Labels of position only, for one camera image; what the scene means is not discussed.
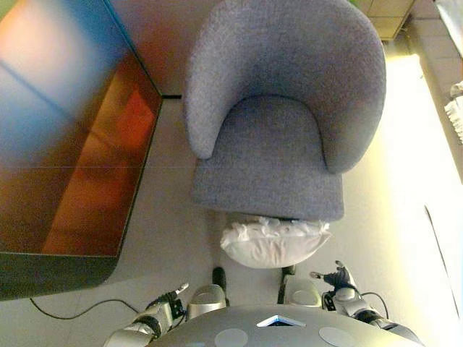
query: black wire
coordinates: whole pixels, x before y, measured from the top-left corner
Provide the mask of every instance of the black wire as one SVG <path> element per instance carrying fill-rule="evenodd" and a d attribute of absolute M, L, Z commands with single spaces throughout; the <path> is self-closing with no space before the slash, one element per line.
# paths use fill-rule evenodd
<path fill-rule="evenodd" d="M 183 315 L 182 315 L 182 318 L 180 319 L 180 321 L 175 324 L 175 325 L 172 325 L 170 328 L 169 328 L 169 331 L 171 331 L 172 329 L 175 329 L 176 327 L 178 327 L 179 325 L 182 324 L 183 320 L 185 319 L 185 317 L 187 316 L 187 313 L 185 312 Z"/>
<path fill-rule="evenodd" d="M 447 278 L 450 280 L 450 275 L 449 275 L 449 272 L 447 270 L 446 261 L 445 261 L 445 258 L 443 257 L 443 254 L 442 254 L 441 244 L 439 244 L 439 238 L 437 237 L 436 228 L 434 228 L 433 218 L 431 217 L 431 212 L 429 212 L 428 206 L 426 206 L 426 205 L 425 205 L 425 212 L 426 212 L 426 215 L 428 216 L 429 223 L 431 224 L 431 228 L 433 229 L 434 238 L 436 239 L 437 248 L 439 249 L 439 253 L 441 254 L 443 268 L 446 271 Z M 460 317 L 460 311 L 459 311 L 459 308 L 458 308 L 458 304 L 456 304 L 455 293 L 454 293 L 453 289 L 451 288 L 451 286 L 450 286 L 450 289 L 451 289 L 451 295 L 452 295 L 452 298 L 453 298 L 454 304 L 455 304 L 456 315 L 459 318 Z"/>
<path fill-rule="evenodd" d="M 104 303 L 110 302 L 110 301 L 118 301 L 118 302 L 124 304 L 125 306 L 129 307 L 133 312 L 139 313 L 138 310 L 136 310 L 133 306 L 131 306 L 130 304 L 128 304 L 128 303 L 125 302 L 124 300 L 121 300 L 121 299 L 107 299 L 107 300 L 103 300 L 103 301 L 97 302 L 96 304 L 90 306 L 88 309 L 86 309 L 85 311 L 82 311 L 82 312 L 79 313 L 79 314 L 76 314 L 75 316 L 71 316 L 71 317 L 60 317 L 60 316 L 55 316 L 55 315 L 53 315 L 53 314 L 49 314 L 48 312 L 43 311 L 43 310 L 36 304 L 36 302 L 34 301 L 34 299 L 29 298 L 29 300 L 30 300 L 30 302 L 32 302 L 32 305 L 34 305 L 36 309 L 38 309 L 38 310 L 39 310 L 40 312 L 42 312 L 44 315 L 49 316 L 49 317 L 51 317 L 51 318 L 54 318 L 55 320 L 73 320 L 73 319 L 78 318 L 78 317 L 82 316 L 83 314 L 89 312 L 91 309 L 97 307 L 98 305 L 101 305 L 101 304 L 104 304 Z"/>
<path fill-rule="evenodd" d="M 385 301 L 383 300 L 383 298 L 381 298 L 381 295 L 379 295 L 378 293 L 375 293 L 374 291 L 368 291 L 367 293 L 363 293 L 363 294 L 360 294 L 360 295 L 361 295 L 361 296 L 364 296 L 364 295 L 376 295 L 376 296 L 383 302 L 384 310 L 386 311 L 386 319 L 387 319 L 387 320 L 389 319 L 388 307 L 386 306 L 386 303 L 385 303 Z"/>

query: pillow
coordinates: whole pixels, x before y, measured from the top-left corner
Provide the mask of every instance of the pillow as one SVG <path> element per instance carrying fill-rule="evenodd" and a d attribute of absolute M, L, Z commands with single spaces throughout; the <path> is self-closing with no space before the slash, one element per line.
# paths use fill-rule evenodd
<path fill-rule="evenodd" d="M 255 269 L 296 265 L 306 260 L 332 236 L 328 223 L 282 221 L 260 217 L 258 223 L 233 223 L 221 248 L 238 263 Z"/>

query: white floor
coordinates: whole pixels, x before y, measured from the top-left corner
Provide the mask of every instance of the white floor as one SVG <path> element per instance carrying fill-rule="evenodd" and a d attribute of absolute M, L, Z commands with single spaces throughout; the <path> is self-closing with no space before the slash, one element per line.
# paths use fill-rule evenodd
<path fill-rule="evenodd" d="M 432 103 L 414 94 L 425 88 L 424 80 L 419 71 L 415 75 L 409 71 L 406 64 L 389 67 L 388 102 L 378 133 L 365 157 L 344 176 L 346 215 L 332 223 L 334 237 L 297 270 L 300 275 L 312 270 L 331 272 L 334 260 L 342 260 L 360 290 L 380 293 L 391 319 L 412 328 L 427 347 L 460 346 L 451 281 L 424 204 L 441 206 L 445 201 L 436 192 L 450 194 L 452 189 L 461 189 L 461 184 L 442 142 Z M 405 92 L 407 102 L 400 103 Z M 278 270 L 242 267 L 219 248 L 221 230 L 237 216 L 191 204 L 194 166 L 195 157 L 184 135 L 181 102 L 166 100 L 114 274 L 103 286 L 44 296 L 37 302 L 62 315 L 111 297 L 142 309 L 185 281 L 191 285 L 182 295 L 187 302 L 198 286 L 210 283 L 215 265 L 225 268 L 231 305 L 276 302 Z M 439 228 L 443 239 L 459 236 L 461 229 L 451 228 Z M 451 242 L 446 244 L 447 254 L 458 251 Z M 458 260 L 448 258 L 447 268 L 461 272 Z M 328 288 L 322 283 L 317 286 Z M 370 300 L 382 312 L 381 303 L 374 297 Z M 5 301 L 0 303 L 0 346 L 102 346 L 106 337 L 133 316 L 120 304 L 105 304 L 76 320 L 57 321 L 37 312 L 27 299 Z"/>

